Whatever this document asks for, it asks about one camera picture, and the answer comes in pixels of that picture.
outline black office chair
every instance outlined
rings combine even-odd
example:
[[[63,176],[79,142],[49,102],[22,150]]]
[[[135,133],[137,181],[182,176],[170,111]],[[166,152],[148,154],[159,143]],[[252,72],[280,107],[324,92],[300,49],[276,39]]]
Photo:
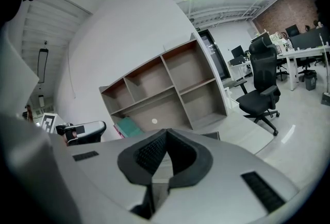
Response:
[[[308,70],[307,68],[310,67],[310,64],[316,61],[315,57],[303,57],[303,58],[297,58],[297,67],[303,67],[304,70],[298,72],[298,74],[307,74],[310,72],[315,72],[315,70]]]
[[[289,75],[287,71],[282,71],[283,68],[286,70],[286,68],[283,66],[285,63],[285,59],[278,59],[276,62],[277,69],[279,70],[279,72],[276,73],[276,76],[280,76],[281,81],[283,81],[282,75]]]
[[[256,89],[248,93],[244,86],[246,80],[237,82],[234,86],[240,85],[244,92],[244,95],[239,97],[237,102],[240,109],[249,114],[245,115],[245,117],[255,118],[255,123],[263,120],[274,130],[273,135],[277,136],[278,131],[276,127],[266,118],[266,116],[273,117],[273,114],[279,117],[278,111],[269,111],[269,109],[275,109],[275,104],[281,95],[276,85],[276,49],[271,45],[266,46],[263,38],[261,38],[250,45],[249,51],[251,53],[250,60],[254,72],[254,87]]]
[[[68,146],[80,145],[80,144],[91,144],[99,143],[101,136],[106,130],[107,126],[105,122],[97,121],[91,123],[84,123],[78,125],[58,125],[56,131],[58,135],[65,137],[68,141]]]

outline red brick wall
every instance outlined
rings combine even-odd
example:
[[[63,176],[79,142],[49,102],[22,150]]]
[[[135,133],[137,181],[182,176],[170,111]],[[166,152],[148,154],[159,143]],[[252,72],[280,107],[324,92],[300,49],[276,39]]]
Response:
[[[317,20],[316,0],[278,0],[253,20],[259,32],[266,29],[270,35],[286,32],[285,28],[296,24],[299,32],[305,32],[305,25],[314,28]]]

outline computer monitor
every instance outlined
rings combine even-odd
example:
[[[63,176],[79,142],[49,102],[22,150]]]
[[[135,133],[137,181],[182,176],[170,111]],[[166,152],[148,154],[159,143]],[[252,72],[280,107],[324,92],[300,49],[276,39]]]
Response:
[[[269,34],[267,32],[264,32],[262,35],[259,35],[258,37],[256,37],[255,39],[251,40],[251,43],[253,43],[254,41],[263,38],[263,42],[265,43],[266,46],[272,45],[272,41],[270,40]]]
[[[298,27],[295,24],[292,25],[292,26],[290,26],[290,27],[288,27],[288,28],[286,28],[285,30],[288,33],[288,36],[289,37],[295,37],[295,36],[297,36],[297,35],[300,34],[299,33],[299,30],[298,30]]]
[[[234,48],[232,50],[232,54],[234,56],[234,58],[240,57],[240,56],[244,56],[244,51],[243,48],[239,45],[236,48]]]
[[[330,43],[329,35],[330,35],[329,30],[326,27],[322,27],[292,37],[291,43],[294,50],[297,50],[298,47],[300,50],[307,48],[314,48],[317,46],[321,46],[322,41],[324,44],[326,44],[326,42]]]

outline shelf compartment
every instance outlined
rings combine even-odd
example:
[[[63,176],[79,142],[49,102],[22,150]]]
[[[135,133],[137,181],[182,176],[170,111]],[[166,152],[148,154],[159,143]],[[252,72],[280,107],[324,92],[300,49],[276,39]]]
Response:
[[[101,95],[109,113],[126,108],[133,103],[133,98],[123,78],[107,88]]]
[[[190,129],[190,123],[174,88],[145,99],[113,114],[117,118],[129,116],[142,131],[163,128]]]
[[[200,88],[201,86],[204,86],[206,84],[209,84],[210,82],[212,82],[214,80],[215,80],[215,78],[211,78],[211,79],[208,78],[208,79],[202,80],[201,82],[198,82],[198,83],[196,83],[196,84],[194,84],[194,85],[192,85],[190,87],[185,88],[184,90],[179,91],[179,93],[180,93],[180,95],[184,95],[184,94],[186,94],[186,93],[188,93],[190,91],[193,91],[195,89]]]
[[[168,51],[162,57],[179,91],[189,90],[200,82],[214,78],[197,40]]]
[[[162,97],[167,97],[168,95],[173,94],[173,89],[174,85],[169,86],[168,88],[164,89],[163,91],[159,92],[156,95],[153,95],[151,97],[147,97],[144,99],[141,99],[137,102],[132,103],[131,105],[125,107],[125,108],[121,108],[119,110],[116,110],[112,113],[110,113],[110,115],[116,114],[118,112],[122,112],[122,114],[125,114],[126,112],[132,111],[134,109],[139,109],[143,104],[149,104],[150,102],[153,102],[155,100],[159,100]]]
[[[194,130],[225,117],[221,93],[215,80],[191,90],[181,97]]]
[[[160,57],[157,57],[124,78],[135,102],[157,95],[173,85]]]

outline curved white wall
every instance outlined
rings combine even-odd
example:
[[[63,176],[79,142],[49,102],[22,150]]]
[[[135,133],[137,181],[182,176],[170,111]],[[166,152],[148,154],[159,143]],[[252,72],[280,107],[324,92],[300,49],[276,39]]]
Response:
[[[66,57],[55,88],[57,113],[74,124],[103,120],[103,140],[118,139],[98,88],[162,53],[164,46],[189,40],[192,32],[193,25],[172,0],[105,0],[70,43],[75,93]]]

